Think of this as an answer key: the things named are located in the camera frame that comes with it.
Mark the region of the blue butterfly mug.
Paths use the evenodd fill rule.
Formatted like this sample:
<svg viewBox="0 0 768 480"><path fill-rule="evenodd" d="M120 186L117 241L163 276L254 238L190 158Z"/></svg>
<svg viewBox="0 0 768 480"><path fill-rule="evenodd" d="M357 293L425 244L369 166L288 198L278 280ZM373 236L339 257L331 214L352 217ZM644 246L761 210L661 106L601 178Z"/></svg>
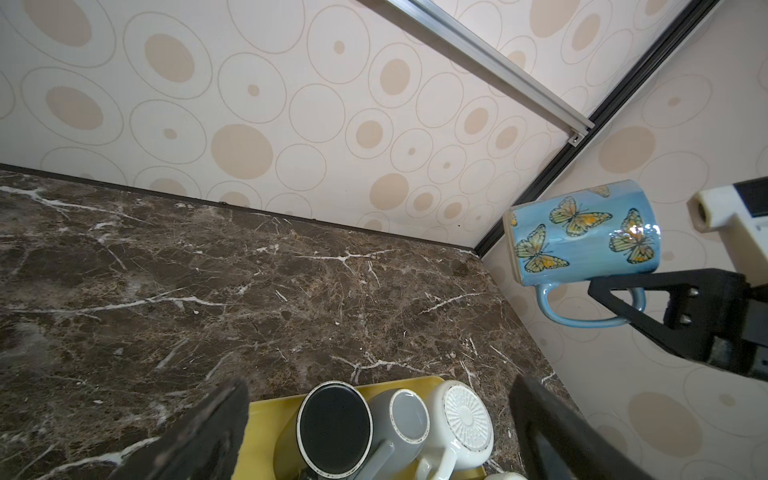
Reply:
<svg viewBox="0 0 768 480"><path fill-rule="evenodd" d="M562 317L549 303L552 290L597 277L652 273L660 264L661 228L633 180L515 205L502 221L515 281L533 287L542 313L566 327L611 328L627 319Z"/></svg>

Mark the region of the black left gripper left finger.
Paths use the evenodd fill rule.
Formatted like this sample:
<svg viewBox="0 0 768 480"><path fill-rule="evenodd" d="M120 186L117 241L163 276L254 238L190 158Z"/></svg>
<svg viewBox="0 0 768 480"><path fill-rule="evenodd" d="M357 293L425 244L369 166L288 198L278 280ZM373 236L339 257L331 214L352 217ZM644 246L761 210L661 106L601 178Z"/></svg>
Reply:
<svg viewBox="0 0 768 480"><path fill-rule="evenodd" d="M112 479L230 479L248 422L249 392L230 379L132 454Z"/></svg>

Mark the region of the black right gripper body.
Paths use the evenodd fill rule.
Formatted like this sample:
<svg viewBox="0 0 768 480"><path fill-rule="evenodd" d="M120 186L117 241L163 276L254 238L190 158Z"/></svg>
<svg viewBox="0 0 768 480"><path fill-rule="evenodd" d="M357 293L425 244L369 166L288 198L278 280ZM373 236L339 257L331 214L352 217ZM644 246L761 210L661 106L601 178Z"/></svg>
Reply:
<svg viewBox="0 0 768 480"><path fill-rule="evenodd" d="M710 366L767 381L767 285L750 287L718 305Z"/></svg>

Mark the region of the white ribbed-bottom mug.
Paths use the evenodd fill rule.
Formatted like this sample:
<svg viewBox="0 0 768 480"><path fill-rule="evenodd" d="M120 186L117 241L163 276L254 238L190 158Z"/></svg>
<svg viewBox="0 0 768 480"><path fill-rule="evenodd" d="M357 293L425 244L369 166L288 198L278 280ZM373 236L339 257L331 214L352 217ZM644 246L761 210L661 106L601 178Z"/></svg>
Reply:
<svg viewBox="0 0 768 480"><path fill-rule="evenodd" d="M455 471L482 466L494 446L491 416L468 385L449 380L426 403L430 431L417 457L415 479L449 479Z"/></svg>

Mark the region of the small grey mug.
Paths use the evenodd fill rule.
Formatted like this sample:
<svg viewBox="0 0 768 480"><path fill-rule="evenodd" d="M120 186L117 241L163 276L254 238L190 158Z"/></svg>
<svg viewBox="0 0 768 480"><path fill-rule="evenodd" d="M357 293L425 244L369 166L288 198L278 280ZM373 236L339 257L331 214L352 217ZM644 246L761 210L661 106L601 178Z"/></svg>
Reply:
<svg viewBox="0 0 768 480"><path fill-rule="evenodd" d="M420 454L430 433L428 409L414 391L390 389L369 401L373 438L353 479L393 479Z"/></svg>

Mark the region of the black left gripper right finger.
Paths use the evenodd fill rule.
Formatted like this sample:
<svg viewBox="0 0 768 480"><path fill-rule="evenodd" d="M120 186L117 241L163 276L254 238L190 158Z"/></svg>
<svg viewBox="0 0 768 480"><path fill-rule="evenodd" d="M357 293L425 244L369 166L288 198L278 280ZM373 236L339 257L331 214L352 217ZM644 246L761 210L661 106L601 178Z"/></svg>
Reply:
<svg viewBox="0 0 768 480"><path fill-rule="evenodd" d="M536 379L519 375L509 405L529 479L648 479Z"/></svg>

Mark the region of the aluminium rail back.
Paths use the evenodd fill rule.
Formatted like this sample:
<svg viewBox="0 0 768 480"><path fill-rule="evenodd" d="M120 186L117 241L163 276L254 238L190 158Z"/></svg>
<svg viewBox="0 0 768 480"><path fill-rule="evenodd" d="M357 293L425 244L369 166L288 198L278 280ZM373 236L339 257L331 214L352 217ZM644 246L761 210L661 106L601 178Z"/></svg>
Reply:
<svg viewBox="0 0 768 480"><path fill-rule="evenodd" d="M577 146L595 124L432 1L371 1L391 23L569 134Z"/></svg>

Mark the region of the black mug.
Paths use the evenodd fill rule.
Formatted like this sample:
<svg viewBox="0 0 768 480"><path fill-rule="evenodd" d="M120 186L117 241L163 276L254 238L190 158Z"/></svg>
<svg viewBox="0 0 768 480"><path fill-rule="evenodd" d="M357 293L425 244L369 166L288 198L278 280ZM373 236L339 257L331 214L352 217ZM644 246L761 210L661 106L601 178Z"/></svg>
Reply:
<svg viewBox="0 0 768 480"><path fill-rule="evenodd" d="M362 467L373 442L367 401L353 386L327 381L302 400L273 453L277 479L348 479Z"/></svg>

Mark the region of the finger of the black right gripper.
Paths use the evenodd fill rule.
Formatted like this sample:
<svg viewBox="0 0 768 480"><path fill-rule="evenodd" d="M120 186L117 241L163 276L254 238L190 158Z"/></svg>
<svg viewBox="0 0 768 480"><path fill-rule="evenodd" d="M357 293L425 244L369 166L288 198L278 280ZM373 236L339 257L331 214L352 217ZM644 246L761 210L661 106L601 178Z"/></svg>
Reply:
<svg viewBox="0 0 768 480"><path fill-rule="evenodd" d="M664 352L707 360L718 305L746 289L743 275L706 268L598 277L588 294Z"/></svg>

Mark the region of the yellow plastic tray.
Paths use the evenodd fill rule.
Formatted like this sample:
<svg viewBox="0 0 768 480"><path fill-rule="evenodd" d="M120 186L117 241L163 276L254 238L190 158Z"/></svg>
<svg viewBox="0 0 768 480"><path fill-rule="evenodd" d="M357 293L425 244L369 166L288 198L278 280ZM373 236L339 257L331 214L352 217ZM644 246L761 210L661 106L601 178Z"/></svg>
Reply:
<svg viewBox="0 0 768 480"><path fill-rule="evenodd" d="M376 395L390 389L410 389L420 396L426 405L430 393L445 381L449 380L437 376L419 377L360 386L358 391L367 401L370 401ZM303 395L297 395L250 404L244 440L233 474L235 479L275 478L273 453L276 442L303 399ZM393 479L415 479L417 457ZM469 470L455 471L449 479L483 479L484 477L485 472L480 466Z"/></svg>

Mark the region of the black corner frame post right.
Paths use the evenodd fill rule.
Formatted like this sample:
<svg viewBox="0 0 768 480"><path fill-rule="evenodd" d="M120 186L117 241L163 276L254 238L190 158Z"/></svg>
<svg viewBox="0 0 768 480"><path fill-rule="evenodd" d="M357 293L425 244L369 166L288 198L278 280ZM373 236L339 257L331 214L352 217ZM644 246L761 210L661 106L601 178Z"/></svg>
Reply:
<svg viewBox="0 0 768 480"><path fill-rule="evenodd" d="M475 19L475 5L461 22L592 123L571 143L555 119L533 112L514 91L488 79L497 107L487 116L481 152L496 162L484 187L495 211L474 245L483 257L501 239L501 213L534 200L597 141L620 109L680 50L717 7L715 1L497 1L498 15Z"/></svg>

